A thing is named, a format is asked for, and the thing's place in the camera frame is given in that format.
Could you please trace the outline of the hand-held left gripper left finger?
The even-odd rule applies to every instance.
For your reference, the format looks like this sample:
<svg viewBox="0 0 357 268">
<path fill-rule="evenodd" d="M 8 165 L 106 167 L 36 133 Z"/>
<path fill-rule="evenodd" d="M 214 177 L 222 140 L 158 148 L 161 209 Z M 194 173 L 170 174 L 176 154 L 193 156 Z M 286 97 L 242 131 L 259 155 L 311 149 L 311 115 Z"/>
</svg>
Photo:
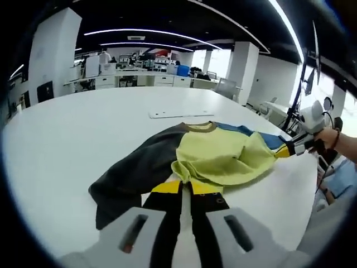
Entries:
<svg viewBox="0 0 357 268">
<path fill-rule="evenodd" d="M 155 187 L 141 207 L 132 207 L 100 231 L 83 252 L 60 258 L 60 267 L 171 267 L 180 233 L 183 183 Z"/>
</svg>

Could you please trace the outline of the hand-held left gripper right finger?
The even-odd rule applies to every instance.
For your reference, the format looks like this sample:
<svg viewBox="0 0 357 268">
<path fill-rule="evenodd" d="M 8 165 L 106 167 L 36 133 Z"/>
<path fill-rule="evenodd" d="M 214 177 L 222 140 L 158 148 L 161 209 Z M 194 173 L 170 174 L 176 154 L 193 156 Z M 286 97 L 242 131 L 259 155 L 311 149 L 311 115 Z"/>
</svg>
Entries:
<svg viewBox="0 0 357 268">
<path fill-rule="evenodd" d="M 214 188 L 190 182 L 192 231 L 202 267 L 306 267 L 307 255 L 279 245 L 271 231 Z"/>
</svg>

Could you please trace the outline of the person's right hand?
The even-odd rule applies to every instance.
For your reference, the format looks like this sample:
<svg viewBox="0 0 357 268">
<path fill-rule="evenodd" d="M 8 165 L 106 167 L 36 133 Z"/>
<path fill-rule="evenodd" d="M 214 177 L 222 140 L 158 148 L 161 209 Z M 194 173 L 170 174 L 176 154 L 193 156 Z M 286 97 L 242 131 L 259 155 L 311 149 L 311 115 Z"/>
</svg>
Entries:
<svg viewBox="0 0 357 268">
<path fill-rule="evenodd" d="M 339 138 L 340 131 L 330 127 L 325 127 L 320 132 L 314 134 L 314 141 L 321 140 L 326 149 L 333 148 L 335 140 Z"/>
</svg>

